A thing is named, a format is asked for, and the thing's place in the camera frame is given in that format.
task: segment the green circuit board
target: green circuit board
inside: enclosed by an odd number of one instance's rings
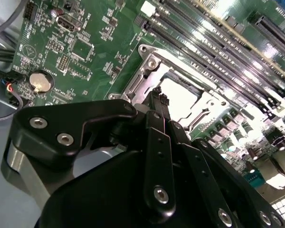
[[[45,70],[55,80],[50,92],[35,93],[28,80],[19,83],[20,94],[34,105],[65,104],[107,99],[110,93],[120,94],[142,62],[137,47],[141,43],[165,45],[160,39],[142,32],[133,22],[145,0],[74,1],[76,10],[64,8],[64,0],[34,0],[34,18],[23,22],[12,69],[29,76]],[[180,1],[200,22],[203,19]],[[258,11],[269,17],[285,32],[285,13],[273,0],[201,0],[213,14],[225,20],[234,17],[241,24],[239,35],[271,58],[285,71],[285,55],[275,52],[266,38],[247,18]],[[52,9],[62,9],[75,19],[80,30],[62,29],[51,16]]]

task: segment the silver screw head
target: silver screw head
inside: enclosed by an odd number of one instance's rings
[[[162,204],[166,204],[169,201],[168,193],[160,187],[154,189],[154,197]]]
[[[48,122],[41,117],[34,117],[29,120],[29,124],[36,129],[43,129],[47,127]]]
[[[177,122],[174,123],[174,126],[177,128],[177,129],[180,129],[181,128],[181,125]]]
[[[110,100],[115,100],[115,99],[116,99],[116,96],[113,95],[113,94],[111,94],[111,95],[109,95],[109,99],[110,99]]]
[[[277,225],[279,225],[280,227],[282,226],[282,222],[281,220],[275,215],[275,214],[271,214],[273,220],[277,223]]]
[[[232,226],[232,219],[229,214],[222,208],[218,210],[218,217],[219,219],[225,224],[226,227]]]
[[[62,133],[57,136],[57,141],[64,146],[70,146],[74,143],[74,138],[67,134],[67,133]]]
[[[157,62],[155,61],[155,59],[153,58],[149,59],[148,67],[150,70],[154,70],[157,67]]]
[[[269,226],[271,225],[270,219],[268,218],[268,216],[264,212],[260,211],[260,217],[261,217],[262,221],[265,222],[267,225],[269,225]]]

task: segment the pcie slot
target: pcie slot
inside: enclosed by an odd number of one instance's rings
[[[199,67],[203,69],[205,72],[209,72],[210,74],[212,74],[214,78],[217,78],[222,84],[227,85],[229,88],[237,92],[239,95],[241,95],[243,98],[245,98],[247,101],[249,101],[256,107],[259,107],[261,110],[264,108],[263,104],[261,104],[260,101],[255,97],[254,93],[252,93],[250,90],[245,90],[246,92],[244,92],[244,90],[239,85],[237,85],[236,83],[232,83],[232,81],[229,78],[227,78],[220,71],[215,69],[209,63],[204,61],[201,57],[199,57],[195,53],[188,52],[187,48],[184,47],[183,44],[181,44],[178,40],[167,34],[161,28],[151,27],[149,28],[148,32],[154,34],[157,38],[166,42],[172,48],[186,55],[191,60],[192,63],[199,65]]]
[[[253,19],[252,23],[258,28],[271,42],[273,42],[278,48],[285,52],[285,33],[274,23],[272,23],[265,16],[261,16],[259,19]]]
[[[264,25],[257,23],[255,26],[277,47],[280,51],[285,53],[285,43],[277,38],[274,33],[271,33]]]
[[[228,34],[225,30],[223,30],[220,26],[218,26],[214,21],[212,21],[208,16],[204,15],[198,8],[194,7],[192,5],[192,2],[190,2],[189,0],[183,0],[184,3],[187,3],[187,5],[190,7],[190,9],[192,11],[194,11],[195,13],[197,13],[202,19],[204,19],[206,22],[208,22],[216,31],[218,31],[221,35],[223,35],[225,38],[228,38],[230,40],[233,40],[234,42],[232,42],[232,45],[229,42],[226,42],[224,40],[224,38],[218,34],[216,34],[213,31],[210,30],[206,30],[205,34],[212,36],[215,40],[220,42],[220,45],[228,45],[229,49],[232,49],[232,51],[237,52],[240,55],[245,56],[245,58],[247,60],[249,60],[251,62],[251,60],[256,61],[258,64],[260,64],[262,66],[262,68],[264,70],[267,71],[268,74],[270,74],[271,76],[273,76],[274,78],[276,78],[277,80],[282,80],[283,82],[285,82],[285,78],[281,77],[281,75],[279,73],[274,72],[266,63],[264,63],[261,59],[257,58],[255,55],[253,55],[252,53],[249,52],[249,50],[247,50],[246,48],[244,48],[242,45],[240,45],[239,43],[237,43],[234,38]],[[197,24],[199,25],[199,22],[192,16],[190,15],[188,12],[186,12],[184,9],[182,9],[179,4],[173,0],[166,0],[163,2],[163,4],[165,5],[166,8],[168,8],[168,10],[173,11],[173,14],[175,13],[176,15],[178,15],[178,17],[182,18],[184,21],[187,22],[187,24]]]
[[[159,15],[159,18],[157,18],[157,21],[159,22],[159,24],[163,25],[164,27],[167,27],[170,30],[172,30],[172,29],[175,30],[178,33],[178,35],[177,35],[178,38],[181,37],[186,42],[189,42],[193,45],[196,44],[199,48],[207,51],[207,54],[208,54],[207,58],[210,59],[213,62],[213,64],[215,64],[215,58],[220,59],[222,64],[225,65],[225,66],[222,66],[222,68],[224,68],[225,71],[229,71],[230,75],[234,75],[241,83],[250,86],[253,89],[254,93],[260,94],[260,96],[263,99],[267,100],[269,103],[271,103],[271,101],[275,101],[275,103],[278,103],[278,101],[275,100],[273,97],[268,99],[267,95],[266,95],[267,92],[260,85],[254,83],[254,82],[251,82],[249,79],[247,79],[245,76],[243,76],[243,73],[241,72],[241,70],[235,69],[231,65],[230,61],[228,61],[228,59],[222,58],[219,55],[219,53],[217,53],[216,56],[212,55],[212,52],[213,52],[212,49],[209,49],[207,46],[205,46],[205,44],[203,44],[199,40],[196,40],[191,33],[186,31],[183,27],[178,26],[175,21],[173,21],[172,19],[168,18],[167,16],[164,16],[161,14]],[[218,47],[215,44],[212,44],[212,46],[214,46],[217,51],[224,53],[224,50],[222,50],[221,47]],[[245,69],[245,66],[242,63],[240,63],[237,59],[232,59],[232,61],[236,62],[240,67]]]

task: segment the screw hole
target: screw hole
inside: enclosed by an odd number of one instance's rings
[[[38,126],[42,126],[43,122],[41,120],[35,120],[34,123]]]
[[[64,141],[64,142],[69,142],[70,141],[70,139],[68,137],[66,137],[66,136],[63,136],[61,138],[61,140]]]
[[[147,51],[147,48],[146,48],[145,46],[143,46],[143,47],[141,47],[141,51],[142,51],[143,53],[145,53],[145,52]]]
[[[157,154],[158,154],[158,156],[159,156],[160,158],[164,158],[164,155],[163,155],[162,152],[158,152]]]
[[[205,171],[202,171],[201,173],[204,174],[205,177],[209,176]]]

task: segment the hdmi port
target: hdmi port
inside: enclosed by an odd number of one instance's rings
[[[60,16],[60,17],[57,18],[57,24],[58,24],[60,27],[66,29],[66,30],[68,30],[68,31],[70,31],[70,32],[74,32],[74,31],[76,30],[75,25],[72,24],[70,21],[66,20],[66,19],[65,19],[64,17],[62,17],[62,16]]]

